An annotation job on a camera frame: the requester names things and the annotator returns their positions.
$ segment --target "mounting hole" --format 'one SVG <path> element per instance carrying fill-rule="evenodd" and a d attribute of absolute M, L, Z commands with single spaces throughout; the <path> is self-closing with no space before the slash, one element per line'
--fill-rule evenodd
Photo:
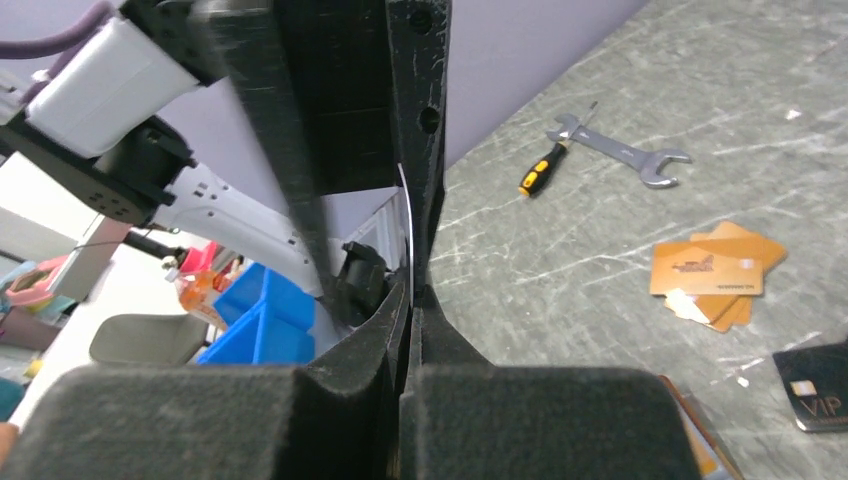
<path fill-rule="evenodd" d="M 421 130 L 423 130 L 427 135 L 432 135 L 439 130 L 439 122 L 441 122 L 441 120 L 442 117 L 435 108 L 427 107 L 424 110 L 421 110 L 421 114 L 418 115 L 418 126 L 420 126 Z"/>
<path fill-rule="evenodd" d="M 419 35 L 426 35 L 433 28 L 433 16 L 426 10 L 418 10 L 409 16 L 409 27 Z"/>

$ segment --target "red object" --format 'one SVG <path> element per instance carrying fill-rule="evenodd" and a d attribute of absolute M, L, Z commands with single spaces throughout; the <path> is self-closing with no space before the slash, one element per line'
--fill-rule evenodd
<path fill-rule="evenodd" d="M 215 252 L 217 250 L 218 244 L 215 242 L 209 242 L 209 245 L 206 245 L 206 248 L 203 250 L 190 247 L 185 260 L 180 265 L 180 273 L 183 275 L 192 275 L 211 270 L 212 260 L 215 259 Z"/>

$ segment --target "black clamp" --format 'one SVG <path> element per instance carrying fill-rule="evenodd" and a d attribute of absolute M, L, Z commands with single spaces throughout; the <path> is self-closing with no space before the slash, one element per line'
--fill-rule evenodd
<path fill-rule="evenodd" d="M 358 327 L 374 315 L 388 293 L 388 266 L 368 245 L 348 242 L 342 249 L 347 257 L 336 278 L 336 289 L 348 310 L 343 318 L 351 327 Z"/>

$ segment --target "gray chair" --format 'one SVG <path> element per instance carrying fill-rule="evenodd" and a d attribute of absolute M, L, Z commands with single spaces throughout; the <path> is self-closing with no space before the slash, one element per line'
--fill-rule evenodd
<path fill-rule="evenodd" d="M 207 345 L 209 324 L 185 315 L 116 315 L 97 330 L 89 354 L 110 365 L 184 365 Z"/>

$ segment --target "black card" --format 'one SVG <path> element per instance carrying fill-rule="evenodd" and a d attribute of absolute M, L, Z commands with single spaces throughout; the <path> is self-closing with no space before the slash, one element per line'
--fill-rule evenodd
<path fill-rule="evenodd" d="M 848 343 L 778 352 L 772 357 L 801 430 L 848 430 Z"/>

